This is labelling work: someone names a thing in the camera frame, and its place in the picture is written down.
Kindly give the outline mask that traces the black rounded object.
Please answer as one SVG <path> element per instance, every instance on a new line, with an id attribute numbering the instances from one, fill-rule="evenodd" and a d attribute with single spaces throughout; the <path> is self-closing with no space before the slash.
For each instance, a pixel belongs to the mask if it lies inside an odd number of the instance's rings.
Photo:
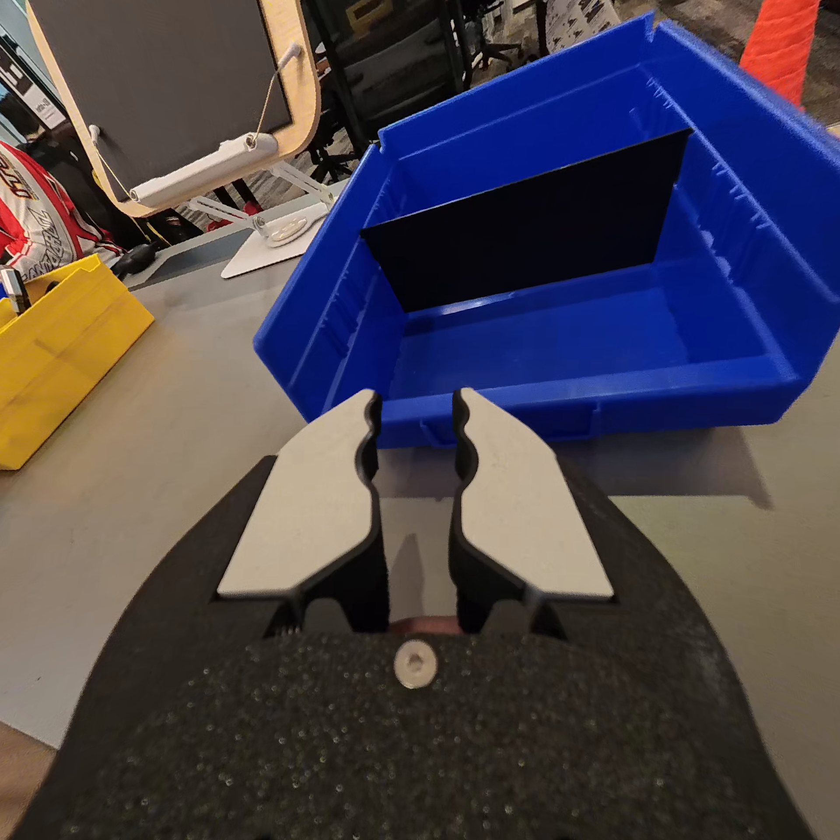
<path id="1" fill-rule="evenodd" d="M 110 270 L 120 280 L 137 275 L 147 270 L 155 261 L 158 248 L 152 244 L 137 245 L 122 254 L 111 266 Z"/>

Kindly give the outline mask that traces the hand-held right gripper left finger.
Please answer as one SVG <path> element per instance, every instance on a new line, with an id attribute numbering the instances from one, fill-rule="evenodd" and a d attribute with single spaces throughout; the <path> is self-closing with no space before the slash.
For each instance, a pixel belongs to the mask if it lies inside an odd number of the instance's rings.
<path id="1" fill-rule="evenodd" d="M 278 452 L 217 586 L 223 600 L 279 599 L 302 621 L 320 599 L 358 633 L 389 625 L 376 440 L 382 397 L 364 388 Z"/>

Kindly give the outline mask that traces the white printed sheet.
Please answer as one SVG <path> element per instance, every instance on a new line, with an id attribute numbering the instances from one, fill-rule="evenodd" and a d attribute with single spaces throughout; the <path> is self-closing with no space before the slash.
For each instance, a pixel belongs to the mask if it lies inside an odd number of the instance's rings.
<path id="1" fill-rule="evenodd" d="M 612 1 L 548 1 L 545 36 L 549 54 L 621 24 Z"/>

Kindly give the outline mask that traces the wood-framed black board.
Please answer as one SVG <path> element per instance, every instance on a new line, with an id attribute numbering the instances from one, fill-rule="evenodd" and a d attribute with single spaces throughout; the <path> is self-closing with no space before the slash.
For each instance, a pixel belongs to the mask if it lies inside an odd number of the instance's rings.
<path id="1" fill-rule="evenodd" d="M 298 1 L 27 2 L 102 190 L 149 217 L 302 152 L 321 111 Z"/>

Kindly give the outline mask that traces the black bin divider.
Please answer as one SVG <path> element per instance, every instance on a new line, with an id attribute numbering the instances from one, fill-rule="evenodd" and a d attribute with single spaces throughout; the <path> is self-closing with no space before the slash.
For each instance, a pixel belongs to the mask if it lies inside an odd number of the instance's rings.
<path id="1" fill-rule="evenodd" d="M 407 313 L 654 262 L 692 129 L 363 228 Z"/>

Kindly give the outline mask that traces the red and white jersey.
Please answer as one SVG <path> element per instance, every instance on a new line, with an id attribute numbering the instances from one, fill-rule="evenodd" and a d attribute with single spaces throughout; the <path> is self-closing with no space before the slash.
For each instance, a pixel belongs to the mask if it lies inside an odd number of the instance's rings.
<path id="1" fill-rule="evenodd" d="M 87 256 L 111 266 L 125 253 L 28 154 L 1 142 L 1 262 L 22 280 Z"/>

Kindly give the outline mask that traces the blue plastic bin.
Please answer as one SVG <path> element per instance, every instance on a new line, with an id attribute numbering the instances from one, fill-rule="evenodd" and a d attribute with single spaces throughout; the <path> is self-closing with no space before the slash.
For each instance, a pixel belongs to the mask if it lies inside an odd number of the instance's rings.
<path id="1" fill-rule="evenodd" d="M 405 312 L 361 230 L 692 129 L 654 262 Z M 471 387 L 548 440 L 772 424 L 838 334 L 838 138 L 637 17 L 383 129 L 254 337 L 311 421 L 362 389 L 380 445 L 454 444 Z"/>

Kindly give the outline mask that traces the orange cone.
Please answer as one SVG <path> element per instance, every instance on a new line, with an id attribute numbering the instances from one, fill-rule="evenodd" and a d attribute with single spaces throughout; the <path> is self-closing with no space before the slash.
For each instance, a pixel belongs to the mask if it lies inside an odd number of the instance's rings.
<path id="1" fill-rule="evenodd" d="M 819 1 L 762 1 L 739 66 L 800 107 Z"/>

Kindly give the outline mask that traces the white stand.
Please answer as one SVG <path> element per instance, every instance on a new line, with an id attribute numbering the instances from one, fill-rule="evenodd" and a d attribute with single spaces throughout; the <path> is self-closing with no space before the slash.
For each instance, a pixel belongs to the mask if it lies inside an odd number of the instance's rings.
<path id="1" fill-rule="evenodd" d="M 304 175 L 293 164 L 285 161 L 276 163 L 269 169 L 269 173 L 298 186 L 305 193 L 315 196 L 317 201 L 271 221 L 265 220 L 260 214 L 249 215 L 205 196 L 195 197 L 188 202 L 192 210 L 205 213 L 217 221 L 243 223 L 252 229 L 250 236 L 223 269 L 223 279 L 241 277 L 302 256 L 335 203 L 335 197 L 326 185 Z"/>

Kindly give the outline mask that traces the yellow plastic bin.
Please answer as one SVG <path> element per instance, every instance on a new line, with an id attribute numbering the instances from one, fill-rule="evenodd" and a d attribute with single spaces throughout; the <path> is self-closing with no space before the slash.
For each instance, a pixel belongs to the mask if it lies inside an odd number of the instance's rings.
<path id="1" fill-rule="evenodd" d="M 99 255 L 26 288 L 26 311 L 1 303 L 2 471 L 23 467 L 154 322 Z"/>

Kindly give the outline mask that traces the black metal rack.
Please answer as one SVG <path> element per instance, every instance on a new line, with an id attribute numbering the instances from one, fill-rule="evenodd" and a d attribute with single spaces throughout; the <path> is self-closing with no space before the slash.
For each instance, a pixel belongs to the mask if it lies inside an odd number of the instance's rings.
<path id="1" fill-rule="evenodd" d="M 363 156 L 379 132 L 467 91 L 472 69 L 459 1 L 314 1 L 325 49 L 323 81 Z"/>

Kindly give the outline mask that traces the grey desk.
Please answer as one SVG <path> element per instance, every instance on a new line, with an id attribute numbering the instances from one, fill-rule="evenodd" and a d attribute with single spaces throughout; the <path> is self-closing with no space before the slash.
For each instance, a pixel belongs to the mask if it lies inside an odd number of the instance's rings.
<path id="1" fill-rule="evenodd" d="M 293 266 L 142 286 L 152 327 L 2 472 L 2 728 L 36 740 L 41 763 L 155 565 L 303 425 L 252 347 Z M 688 584 L 795 803 L 838 838 L 838 342 L 776 424 L 554 448 Z"/>

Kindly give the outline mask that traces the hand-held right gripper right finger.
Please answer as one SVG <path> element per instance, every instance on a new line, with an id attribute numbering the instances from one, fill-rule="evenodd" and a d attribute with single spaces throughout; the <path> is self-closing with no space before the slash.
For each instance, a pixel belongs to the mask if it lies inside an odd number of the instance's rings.
<path id="1" fill-rule="evenodd" d="M 514 602 L 525 617 L 546 604 L 615 599 L 593 538 L 553 449 L 471 387 L 453 394 L 458 476 L 448 571 L 466 634 Z"/>

